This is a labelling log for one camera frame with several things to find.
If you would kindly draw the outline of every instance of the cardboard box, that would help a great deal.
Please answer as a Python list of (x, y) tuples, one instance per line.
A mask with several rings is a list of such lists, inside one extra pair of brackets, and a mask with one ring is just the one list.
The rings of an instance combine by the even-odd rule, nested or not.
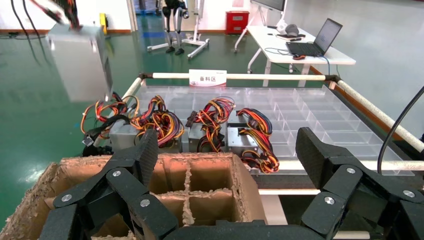
[[(0, 240), (36, 240), (54, 197), (100, 172), (109, 158), (64, 158), (50, 164), (7, 219)], [(266, 221), (258, 187), (232, 153), (160, 154), (149, 190), (178, 218), (180, 227), (214, 225), (216, 220)], [(128, 231), (116, 215), (93, 239), (133, 239)]]

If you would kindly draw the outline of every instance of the monitor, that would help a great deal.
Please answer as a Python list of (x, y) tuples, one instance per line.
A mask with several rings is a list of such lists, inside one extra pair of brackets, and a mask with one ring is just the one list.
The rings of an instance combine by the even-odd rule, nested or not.
[(342, 25), (334, 20), (327, 18), (318, 35), (315, 38), (314, 44), (322, 50), (322, 54), (325, 54), (330, 48), (337, 34), (339, 34)]
[(278, 11), (284, 12), (284, 5), (286, 0), (252, 0), (252, 2), (265, 5), (271, 9), (276, 9)]

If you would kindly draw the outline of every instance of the laptop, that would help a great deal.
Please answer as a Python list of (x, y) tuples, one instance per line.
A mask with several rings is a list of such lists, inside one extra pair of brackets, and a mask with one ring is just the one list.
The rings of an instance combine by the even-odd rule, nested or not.
[(313, 43), (288, 41), (287, 48), (292, 55), (324, 56), (342, 27), (340, 23), (327, 18)]

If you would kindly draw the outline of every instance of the colorful wire bundle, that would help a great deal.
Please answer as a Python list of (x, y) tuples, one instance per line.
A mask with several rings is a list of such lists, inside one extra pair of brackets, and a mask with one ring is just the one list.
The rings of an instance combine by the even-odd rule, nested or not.
[(242, 114), (248, 116), (247, 125), (250, 128), (240, 130), (239, 134), (251, 136), (262, 150), (262, 153), (246, 150), (242, 153), (241, 160), (249, 165), (253, 164), (254, 167), (266, 174), (278, 172), (280, 162), (274, 154), (273, 146), (269, 139), (273, 133), (273, 125), (270, 120), (256, 109), (243, 108), (237, 115)]
[(249, 121), (247, 125), (251, 129), (256, 129), (266, 136), (273, 134), (273, 125), (270, 120), (260, 111), (253, 108), (243, 108), (237, 112), (237, 116), (246, 115)]
[(221, 143), (224, 136), (220, 134), (221, 124), (230, 117), (236, 104), (234, 100), (227, 96), (220, 96), (210, 100), (203, 110), (200, 110), (194, 118), (194, 123), (202, 123), (202, 130), (205, 136), (200, 138), (197, 151), (202, 152), (203, 148), (210, 145), (214, 152), (221, 152)]
[[(94, 104), (91, 104), (90, 106), (88, 106), (84, 113), (82, 114), (82, 119), (81, 119), (81, 124), (80, 124), (80, 129), (81, 132), (83, 134), (87, 134), (86, 131), (84, 130), (84, 124), (87, 118), (87, 115), (89, 114), (90, 110), (92, 108), (94, 108), (95, 111), (95, 117), (96, 117), (96, 121), (100, 121), (102, 123), (106, 123), (108, 121), (108, 119), (118, 116), (118, 115), (122, 115), (125, 114), (128, 111), (128, 105), (125, 102), (126, 98), (134, 98), (136, 101), (135, 104), (135, 108), (134, 108), (134, 114), (136, 115), (138, 110), (139, 110), (139, 100), (133, 96), (133, 95), (128, 95), (124, 98), (121, 98), (116, 92), (112, 93), (112, 97), (114, 98), (114, 100), (111, 101), (111, 103), (106, 103), (104, 101), (97, 101)], [(112, 116), (104, 116), (103, 113), (106, 110), (111, 110), (113, 112)], [(106, 129), (104, 129), (100, 134), (99, 137), (101, 139), (108, 139), (108, 137), (104, 136), (104, 134), (108, 133), (110, 130), (111, 126), (108, 126)]]
[(184, 133), (183, 123), (173, 112), (167, 110), (165, 101), (159, 95), (153, 97), (147, 111), (133, 117), (130, 124), (140, 131), (135, 138), (141, 138), (147, 129), (156, 129), (159, 148), (169, 145), (170, 142), (173, 145)]

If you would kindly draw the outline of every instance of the mouse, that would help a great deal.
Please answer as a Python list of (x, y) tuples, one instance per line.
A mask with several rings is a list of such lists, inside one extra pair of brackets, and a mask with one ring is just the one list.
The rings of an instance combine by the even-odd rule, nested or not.
[(306, 58), (305, 55), (299, 55), (299, 54), (294, 54), (293, 55), (293, 59), (294, 60), (302, 60), (302, 59), (305, 59), (305, 58)]

